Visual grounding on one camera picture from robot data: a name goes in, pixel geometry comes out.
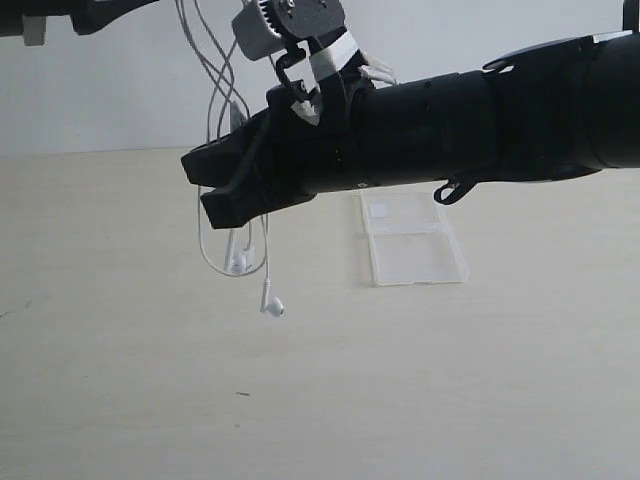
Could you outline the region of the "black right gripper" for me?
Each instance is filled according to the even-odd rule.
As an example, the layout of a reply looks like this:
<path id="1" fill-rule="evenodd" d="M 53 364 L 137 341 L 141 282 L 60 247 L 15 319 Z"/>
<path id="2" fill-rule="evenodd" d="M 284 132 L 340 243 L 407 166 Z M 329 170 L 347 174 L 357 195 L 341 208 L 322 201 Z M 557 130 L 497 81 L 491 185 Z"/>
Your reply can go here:
<path id="1" fill-rule="evenodd" d="M 200 195 L 213 229 L 233 229 L 251 220 L 312 201 L 320 193 L 376 188 L 356 132 L 356 107 L 373 83 L 354 70 L 320 82 L 313 98 L 324 110 L 317 126 L 294 112 L 294 98 L 283 86 L 266 94 L 268 110 L 230 134 L 181 157 L 187 180 L 224 188 L 255 182 L 262 191 L 217 189 Z"/>

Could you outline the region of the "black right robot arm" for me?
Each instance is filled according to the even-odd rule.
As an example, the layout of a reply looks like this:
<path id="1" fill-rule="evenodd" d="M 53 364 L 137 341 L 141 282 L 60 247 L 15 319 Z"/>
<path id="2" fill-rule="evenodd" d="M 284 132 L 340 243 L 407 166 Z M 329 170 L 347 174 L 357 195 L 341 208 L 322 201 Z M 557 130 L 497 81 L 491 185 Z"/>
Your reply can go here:
<path id="1" fill-rule="evenodd" d="M 574 38 L 380 89 L 344 125 L 267 109 L 181 163 L 213 227 L 236 228 L 325 192 L 438 181 L 459 201 L 484 182 L 553 182 L 639 165 L 639 36 Z"/>

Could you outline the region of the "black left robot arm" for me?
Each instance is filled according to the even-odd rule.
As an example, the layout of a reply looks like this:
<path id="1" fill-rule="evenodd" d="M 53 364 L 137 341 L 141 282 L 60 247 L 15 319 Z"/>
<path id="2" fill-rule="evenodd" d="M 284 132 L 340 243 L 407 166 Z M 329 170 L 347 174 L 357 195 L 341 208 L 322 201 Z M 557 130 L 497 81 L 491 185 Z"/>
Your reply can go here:
<path id="1" fill-rule="evenodd" d="M 1 2 L 1 37 L 25 46 L 45 44 L 47 20 L 67 17 L 79 36 L 92 35 L 155 0 L 6 0 Z"/>

